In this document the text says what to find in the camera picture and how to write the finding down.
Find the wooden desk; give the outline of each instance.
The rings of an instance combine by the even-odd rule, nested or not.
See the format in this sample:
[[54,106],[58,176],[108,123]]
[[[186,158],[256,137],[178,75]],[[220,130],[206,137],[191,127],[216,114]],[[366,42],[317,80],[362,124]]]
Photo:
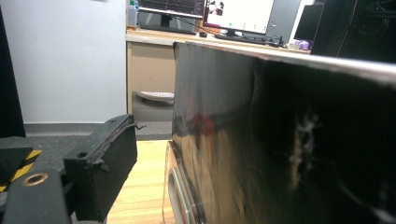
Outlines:
[[108,213],[108,224],[163,223],[166,143],[137,142],[137,163]]
[[173,43],[199,42],[226,44],[263,50],[279,50],[306,53],[295,49],[276,49],[236,41],[207,38],[198,35],[182,35],[149,30],[128,30],[127,43],[127,108],[132,113],[133,91],[175,91],[175,57]]

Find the wire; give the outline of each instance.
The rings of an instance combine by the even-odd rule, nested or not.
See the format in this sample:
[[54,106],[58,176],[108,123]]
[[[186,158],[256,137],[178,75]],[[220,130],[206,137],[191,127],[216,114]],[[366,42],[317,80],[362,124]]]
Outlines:
[[187,24],[189,24],[189,25],[193,25],[193,26],[195,26],[195,27],[198,27],[198,28],[200,28],[201,30],[204,30],[204,31],[206,31],[206,32],[208,32],[208,33],[210,33],[210,34],[212,34],[212,35],[216,35],[216,34],[217,34],[217,33],[213,32],[213,31],[211,31],[211,30],[209,30],[209,29],[206,29],[206,28],[202,27],[202,26],[196,25],[196,24],[194,24],[193,22],[187,21],[187,20],[184,19],[184,18],[174,17],[174,16],[171,16],[171,17],[174,18],[174,19],[176,19],[176,20],[183,21],[183,22],[185,22],[185,23],[187,23]]
[[336,55],[337,57],[338,57],[338,55],[340,54],[341,48],[342,48],[343,45],[344,45],[344,41],[345,41],[346,38],[347,38],[347,33],[349,32],[349,27],[350,27],[350,25],[351,25],[352,22],[353,22],[353,17],[355,16],[355,10],[356,10],[357,4],[358,4],[358,0],[355,1],[355,6],[353,7],[352,15],[350,16],[350,20],[349,20],[349,25],[347,26],[348,29],[346,29],[346,32],[344,33],[343,39],[341,40],[340,47],[339,47],[338,50],[337,50],[337,55]]
[[379,8],[381,8],[382,10],[385,10],[383,7],[381,7],[381,5],[380,5],[379,2],[376,3],[376,6],[379,7]]
[[389,19],[384,19],[384,23],[385,23],[384,30],[382,31],[381,35],[379,35],[379,37],[376,38],[375,42],[378,41],[384,35],[384,33],[388,30]]
[[[171,17],[174,18],[174,19],[176,19],[176,20],[183,21],[183,22],[185,22],[185,23],[187,23],[187,24],[189,24],[189,25],[198,27],[198,28],[200,28],[201,30],[204,30],[204,31],[206,31],[206,32],[208,32],[208,33],[210,33],[210,34],[212,34],[212,35],[217,35],[217,34],[218,34],[218,33],[215,33],[215,32],[213,32],[213,31],[209,30],[209,29],[206,29],[206,28],[204,28],[204,27],[202,27],[202,26],[196,25],[196,24],[193,23],[193,22],[187,21],[187,20],[184,19],[184,18],[174,17],[174,16],[171,16]],[[242,36],[241,36],[241,37],[243,37],[243,38],[245,38],[245,39],[255,39],[255,40],[260,39],[260,40],[266,41],[265,37],[263,37],[263,38],[251,38],[251,37],[245,36],[245,34],[244,34],[243,32],[242,32]]]
[[385,4],[385,3],[389,3],[389,2],[393,2],[394,0],[388,0],[388,1],[384,1],[384,2],[376,2],[377,4]]

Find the black machine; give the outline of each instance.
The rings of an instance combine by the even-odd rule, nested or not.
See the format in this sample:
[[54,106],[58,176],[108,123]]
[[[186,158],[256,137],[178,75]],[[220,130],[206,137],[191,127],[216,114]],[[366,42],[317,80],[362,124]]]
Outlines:
[[395,65],[204,43],[175,55],[164,223],[396,222]]
[[70,224],[74,212],[78,220],[103,222],[136,163],[135,128],[133,115],[110,119],[64,156],[61,172],[16,179],[0,204],[0,223]]
[[195,35],[193,31],[187,31],[170,27],[170,20],[174,17],[201,20],[204,14],[205,0],[139,0],[139,11],[161,15],[161,25],[146,25],[140,23],[142,29]]

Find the black plastic part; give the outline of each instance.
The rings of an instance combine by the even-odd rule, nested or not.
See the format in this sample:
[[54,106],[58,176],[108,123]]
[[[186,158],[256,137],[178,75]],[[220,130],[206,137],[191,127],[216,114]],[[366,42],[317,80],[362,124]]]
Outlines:
[[170,32],[170,33],[183,34],[183,35],[196,35],[196,33],[193,31],[177,29],[176,27],[171,27],[171,26],[161,26],[161,25],[153,25],[153,24],[148,24],[148,25],[139,24],[139,27],[144,30]]
[[395,223],[394,69],[250,53],[175,44],[172,142],[205,223]]
[[205,33],[205,32],[200,32],[200,33],[199,33],[199,36],[200,36],[200,37],[207,37],[207,33]]
[[104,221],[136,163],[133,115],[108,120],[64,157],[66,179],[78,192],[78,220]]
[[25,137],[17,84],[0,7],[0,138]]
[[172,20],[172,17],[170,17],[168,15],[161,15],[161,26],[169,27],[171,20]]
[[0,148],[0,186],[9,184],[32,150],[31,147]]
[[57,171],[28,173],[11,184],[3,224],[25,223],[72,223]]
[[239,35],[230,35],[230,31],[228,31],[226,35],[215,35],[215,38],[222,39],[222,40],[237,41],[237,42],[248,43],[248,44],[258,44],[258,45],[266,44],[265,40],[245,38],[245,37],[242,37]]
[[61,176],[62,186],[64,189],[64,199],[66,200],[67,212],[69,216],[71,216],[79,204],[76,182],[70,181],[67,178],[66,171],[64,169],[59,172],[59,175]]
[[238,36],[238,35],[235,33],[235,30],[232,30],[232,29],[228,29],[226,35],[227,35],[227,36]]
[[266,42],[265,44],[273,48],[279,48],[279,44],[276,42]]

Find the wooden floor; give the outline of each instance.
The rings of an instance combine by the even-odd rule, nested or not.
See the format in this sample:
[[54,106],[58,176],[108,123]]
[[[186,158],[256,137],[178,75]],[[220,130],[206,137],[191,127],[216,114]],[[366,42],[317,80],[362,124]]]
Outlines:
[[108,224],[163,223],[166,143],[137,142],[137,163],[107,216]]

